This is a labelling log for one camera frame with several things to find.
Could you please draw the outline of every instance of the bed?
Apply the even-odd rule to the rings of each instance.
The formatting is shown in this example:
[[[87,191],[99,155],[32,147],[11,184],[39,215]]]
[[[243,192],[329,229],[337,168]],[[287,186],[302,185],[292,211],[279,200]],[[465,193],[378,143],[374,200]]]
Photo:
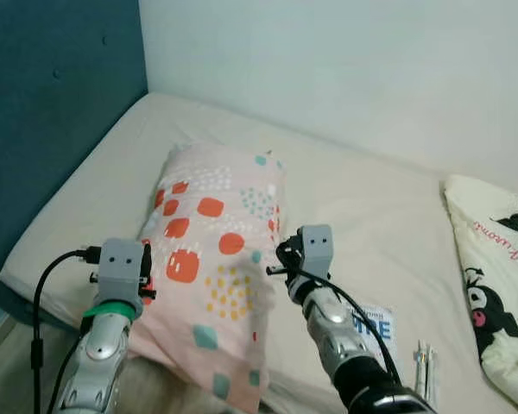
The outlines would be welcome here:
[[[20,53],[19,44],[38,47]],[[24,76],[10,76],[18,75],[17,67],[27,67]],[[285,162],[285,233],[306,223],[332,226],[334,281],[360,303],[392,310],[405,382],[413,384],[419,339],[439,351],[439,412],[515,412],[477,362],[440,196],[444,173],[202,103],[147,94],[138,9],[129,0],[115,7],[101,0],[53,8],[45,0],[0,2],[3,309],[27,323],[35,281],[50,260],[108,237],[136,237],[168,150],[192,141],[272,150]],[[126,191],[130,200],[121,197]],[[81,266],[68,263],[50,279],[42,298],[50,323],[78,324],[93,294],[90,269]],[[73,286],[68,294],[66,282]],[[321,412],[341,412],[300,309],[280,279],[273,285],[268,364],[273,388],[282,390],[277,398],[285,392],[309,398],[325,408]]]

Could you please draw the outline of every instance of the pillow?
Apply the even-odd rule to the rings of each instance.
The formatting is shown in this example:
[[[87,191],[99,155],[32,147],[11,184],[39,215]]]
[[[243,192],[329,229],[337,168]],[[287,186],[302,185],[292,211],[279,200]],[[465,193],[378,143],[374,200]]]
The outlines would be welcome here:
[[[283,182],[267,155],[209,143],[177,150],[141,233],[157,297],[130,349],[247,412],[268,384],[265,267],[280,242]]]
[[[518,194],[454,176],[445,196],[480,363],[518,404]]]

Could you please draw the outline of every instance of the pink pillowcase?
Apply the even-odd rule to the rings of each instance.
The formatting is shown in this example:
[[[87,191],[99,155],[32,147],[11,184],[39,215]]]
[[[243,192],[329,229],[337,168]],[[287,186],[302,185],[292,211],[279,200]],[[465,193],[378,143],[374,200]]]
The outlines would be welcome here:
[[[265,267],[280,241],[284,177],[265,154],[217,144],[172,152],[141,233],[157,298],[130,349],[247,412],[268,384]]]

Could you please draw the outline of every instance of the black cable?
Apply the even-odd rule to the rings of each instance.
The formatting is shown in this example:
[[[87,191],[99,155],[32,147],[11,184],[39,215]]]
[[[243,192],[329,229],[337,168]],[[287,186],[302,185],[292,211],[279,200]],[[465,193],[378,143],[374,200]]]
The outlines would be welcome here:
[[[34,414],[41,414],[41,367],[43,362],[43,342],[41,339],[41,321],[39,318],[39,309],[41,307],[41,294],[44,283],[49,274],[63,260],[70,257],[85,257],[88,250],[73,250],[62,254],[56,260],[48,265],[42,272],[42,276],[36,285],[35,297],[33,299],[33,341],[31,342],[31,368],[33,369],[33,385],[34,385]]]
[[[290,248],[291,251],[295,252],[294,249],[292,249],[286,242],[281,243],[281,245],[278,246],[276,249],[276,253],[278,258],[280,259],[281,256],[284,258],[287,258],[286,249]],[[331,288],[333,291],[335,291],[338,295],[342,296],[359,314],[359,316],[363,319],[363,323],[367,326],[368,329],[370,329],[372,335],[375,337],[376,341],[378,342],[378,346],[380,347],[380,350],[382,351],[383,360],[386,364],[386,368],[388,369],[389,373],[393,377],[395,383],[400,386],[401,385],[401,379],[399,378],[399,373],[397,372],[397,368],[394,364],[394,360],[391,357],[391,354],[388,351],[388,347],[386,347],[386,344],[384,343],[382,337],[380,334],[378,334],[378,331],[375,326],[373,326],[372,322],[368,319],[366,314],[364,313],[363,308],[353,300],[351,296],[349,296],[343,289],[340,287],[334,285],[333,283],[329,282],[328,280],[322,279],[319,276],[315,276],[312,273],[306,272],[299,268],[299,266],[296,266],[294,264],[295,260],[281,260],[282,265],[287,269],[289,273],[297,273],[301,276],[304,276],[310,280],[313,280],[317,283],[320,283],[323,286]]]
[[[52,414],[54,411],[55,401],[58,398],[58,392],[60,391],[60,385],[61,385],[61,379],[63,378],[63,374],[66,371],[67,363],[69,360],[71,360],[71,357],[77,350],[77,347],[79,345],[80,340],[82,339],[82,336],[79,336],[75,343],[71,346],[69,351],[67,352],[67,355],[63,362],[61,362],[60,370],[58,371],[58,376],[55,378],[55,384],[54,384],[54,391],[52,392],[52,397],[50,398],[50,403],[48,404],[48,410],[46,411],[47,414]]]

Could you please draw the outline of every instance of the white bed sheet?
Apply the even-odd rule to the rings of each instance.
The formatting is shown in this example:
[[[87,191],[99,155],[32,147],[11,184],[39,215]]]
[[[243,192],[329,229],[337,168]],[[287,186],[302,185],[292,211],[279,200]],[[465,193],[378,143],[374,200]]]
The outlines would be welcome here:
[[[272,149],[284,160],[286,233],[306,223],[332,226],[334,280],[359,303],[394,312],[398,365],[408,385],[414,381],[418,339],[437,348],[440,413],[516,412],[490,388],[477,363],[438,173],[201,103],[155,93],[136,103],[42,209],[7,259],[0,280],[30,300],[41,271],[59,254],[112,236],[136,237],[168,150],[190,141]],[[62,265],[49,278],[42,307],[77,325],[95,293],[88,283],[90,271],[78,262]],[[281,374],[285,386],[315,386],[333,394],[299,307],[281,281],[275,282],[275,292],[270,368]]]

